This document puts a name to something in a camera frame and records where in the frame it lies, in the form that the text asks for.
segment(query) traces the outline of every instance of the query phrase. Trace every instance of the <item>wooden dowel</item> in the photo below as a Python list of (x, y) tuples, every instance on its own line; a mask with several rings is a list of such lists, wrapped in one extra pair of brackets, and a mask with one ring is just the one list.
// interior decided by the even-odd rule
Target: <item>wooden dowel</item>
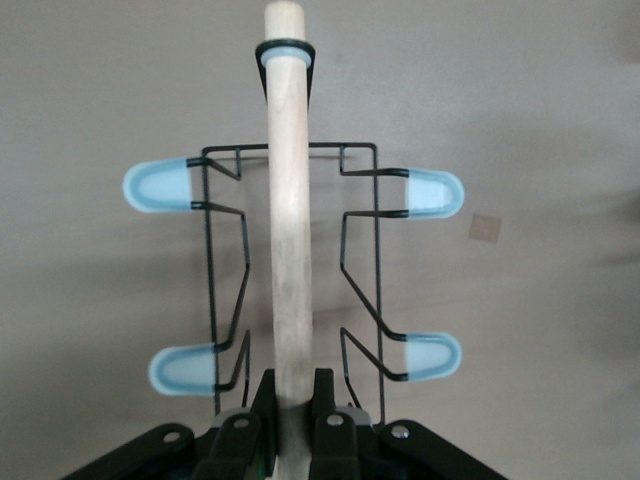
[[(266, 39), (304, 40), (304, 13), (289, 1), (265, 11)], [(307, 478), (306, 408), (312, 396), (311, 233), (305, 62), (274, 57), (266, 65), (269, 188), (280, 480)]]

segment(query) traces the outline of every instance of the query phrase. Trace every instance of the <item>black plastic bracket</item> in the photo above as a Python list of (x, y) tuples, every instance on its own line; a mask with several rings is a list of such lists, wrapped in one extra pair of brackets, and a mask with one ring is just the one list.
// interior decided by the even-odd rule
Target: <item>black plastic bracket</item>
[(311, 99), (311, 83), (313, 81), (313, 66), (316, 63), (316, 49), (303, 40), (293, 38), (278, 38), (276, 40), (267, 40), (256, 47), (256, 62), (258, 63), (258, 71), (260, 72), (260, 81), (264, 90), (264, 98), (267, 100), (267, 69), (262, 65), (262, 55), (272, 48), (276, 47), (293, 47), (299, 48), (311, 57), (311, 65), (307, 67), (307, 105)]

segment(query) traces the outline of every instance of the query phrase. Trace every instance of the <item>gray wall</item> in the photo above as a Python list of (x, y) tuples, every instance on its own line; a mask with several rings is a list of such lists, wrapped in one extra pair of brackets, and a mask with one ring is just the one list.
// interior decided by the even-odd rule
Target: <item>gray wall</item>
[[(465, 349), (449, 379), (389, 385), (389, 417), (514, 479), (640, 477), (638, 3), (302, 4), (311, 139), (372, 141), (383, 166), (450, 170), (467, 189), (450, 220), (383, 224), (387, 320)], [(159, 423), (211, 422), (209, 400), (146, 380), (156, 351), (207, 339), (201, 218), (134, 212), (120, 183), (139, 161), (266, 140), (263, 7), (0, 0), (2, 478), (59, 477)], [(254, 388), (272, 365), (266, 174), (255, 162), (246, 184), (214, 186), (249, 215)], [(337, 269), (340, 212), (369, 195), (314, 162), (315, 358), (336, 372), (340, 325), (372, 340)], [(474, 214), (501, 219), (497, 242), (469, 238)], [(215, 226), (228, 317), (238, 230)], [(353, 239), (370, 289), (366, 223)], [(400, 356), (389, 345), (390, 366)], [(375, 373), (353, 362), (375, 419)]]

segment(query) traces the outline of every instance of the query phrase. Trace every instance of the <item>square patch on surface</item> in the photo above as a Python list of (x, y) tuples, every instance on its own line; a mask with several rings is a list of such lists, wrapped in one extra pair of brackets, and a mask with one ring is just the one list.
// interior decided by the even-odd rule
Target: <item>square patch on surface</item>
[(473, 214), (469, 238), (483, 242), (498, 243), (502, 219), (487, 217), (486, 215)]

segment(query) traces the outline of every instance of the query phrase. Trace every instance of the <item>blue translucent pad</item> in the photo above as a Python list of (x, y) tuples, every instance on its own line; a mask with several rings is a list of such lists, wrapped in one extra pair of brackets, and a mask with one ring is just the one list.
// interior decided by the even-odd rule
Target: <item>blue translucent pad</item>
[(449, 172), (409, 170), (406, 188), (409, 218), (448, 218), (464, 203), (464, 186)]
[(216, 378), (214, 343), (170, 347), (149, 364), (149, 381), (164, 395), (212, 396)]
[(124, 196), (145, 213), (191, 210), (191, 176), (186, 157), (134, 165), (122, 182)]
[(448, 377), (462, 362), (462, 347), (448, 333), (408, 333), (404, 358), (409, 382)]

